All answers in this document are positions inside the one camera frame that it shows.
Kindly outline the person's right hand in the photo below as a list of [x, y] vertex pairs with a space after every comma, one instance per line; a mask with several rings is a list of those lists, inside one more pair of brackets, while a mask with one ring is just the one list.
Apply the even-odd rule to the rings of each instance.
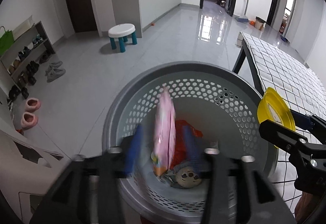
[[302, 193], [295, 210], [294, 216], [297, 223], [304, 222], [314, 209], [314, 198], [312, 194]]

